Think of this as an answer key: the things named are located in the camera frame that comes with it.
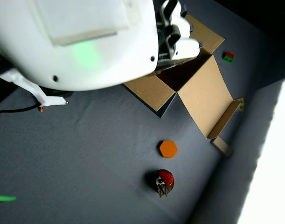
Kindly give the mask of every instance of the cardboard flap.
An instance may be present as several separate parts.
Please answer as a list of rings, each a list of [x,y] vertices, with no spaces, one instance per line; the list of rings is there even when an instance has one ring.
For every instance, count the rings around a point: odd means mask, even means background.
[[[233,101],[213,55],[178,94],[206,138]]]
[[[175,91],[156,76],[155,72],[124,83],[124,85],[155,111],[158,111],[175,93]]]
[[[192,16],[187,15],[186,20],[193,27],[193,31],[191,32],[190,37],[197,39],[199,42],[202,42],[203,48],[207,52],[212,54],[224,41],[224,38],[214,33],[211,29],[204,26],[201,22]]]
[[[238,100],[231,102],[231,104],[228,106],[228,108],[226,109],[222,117],[219,119],[219,121],[213,128],[213,130],[208,135],[208,139],[216,138],[221,133],[221,131],[226,126],[226,124],[228,123],[232,115],[235,113],[239,105],[240,105],[240,101]]]

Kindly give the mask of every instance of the green light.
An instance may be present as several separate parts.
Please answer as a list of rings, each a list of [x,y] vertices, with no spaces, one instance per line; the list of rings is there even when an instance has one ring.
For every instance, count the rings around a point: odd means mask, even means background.
[[[98,69],[101,57],[92,41],[75,43],[71,46],[74,59],[86,69]]]
[[[16,196],[0,195],[0,202],[11,202],[11,201],[15,201],[15,200],[16,200]]]

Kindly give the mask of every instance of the small orange object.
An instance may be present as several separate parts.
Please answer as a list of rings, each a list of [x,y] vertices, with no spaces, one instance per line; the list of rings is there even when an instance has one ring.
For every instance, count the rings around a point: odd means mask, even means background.
[[[175,154],[178,151],[174,141],[164,140],[159,147],[159,150],[163,157],[174,158]]]

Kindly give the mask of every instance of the gray fabric surface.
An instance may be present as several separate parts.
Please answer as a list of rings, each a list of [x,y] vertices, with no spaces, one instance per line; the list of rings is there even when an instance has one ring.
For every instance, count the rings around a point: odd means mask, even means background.
[[[263,33],[212,0],[187,2],[189,13],[226,41],[215,57],[233,98],[253,90],[269,58]],[[232,64],[222,52],[234,53]],[[34,101],[21,89],[0,109]],[[236,113],[221,137],[229,141],[241,118]],[[156,145],[177,143],[175,158]],[[185,223],[220,154],[190,118],[179,97],[158,118],[123,86],[77,92],[67,106],[0,116],[0,224]],[[164,168],[175,177],[168,197],[159,198],[144,181]]]

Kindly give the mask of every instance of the screw hole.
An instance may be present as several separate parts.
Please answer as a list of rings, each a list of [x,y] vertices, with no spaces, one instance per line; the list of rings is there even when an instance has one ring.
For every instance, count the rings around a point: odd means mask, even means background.
[[[53,76],[53,81],[57,82],[58,81],[58,77],[57,76]]]

